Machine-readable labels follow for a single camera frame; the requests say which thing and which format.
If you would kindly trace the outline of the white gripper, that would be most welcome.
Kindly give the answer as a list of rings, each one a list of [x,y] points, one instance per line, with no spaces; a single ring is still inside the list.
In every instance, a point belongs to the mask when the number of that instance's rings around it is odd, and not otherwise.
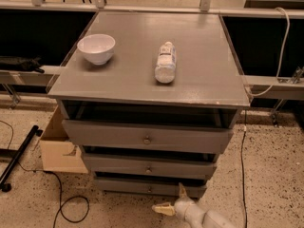
[[[187,191],[183,184],[179,183],[179,199],[175,201],[174,207],[170,202],[161,204],[155,204],[152,206],[152,210],[158,214],[166,216],[177,216],[187,222],[191,227],[201,227],[205,211],[203,211],[192,199],[187,198]]]

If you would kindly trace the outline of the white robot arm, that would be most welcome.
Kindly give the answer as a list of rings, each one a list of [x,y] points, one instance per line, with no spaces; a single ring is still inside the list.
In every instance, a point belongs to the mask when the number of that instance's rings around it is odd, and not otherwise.
[[[204,211],[187,195],[182,183],[179,183],[179,198],[174,204],[165,202],[155,204],[152,210],[156,213],[175,216],[189,224],[190,228],[237,228],[228,218],[214,210]]]

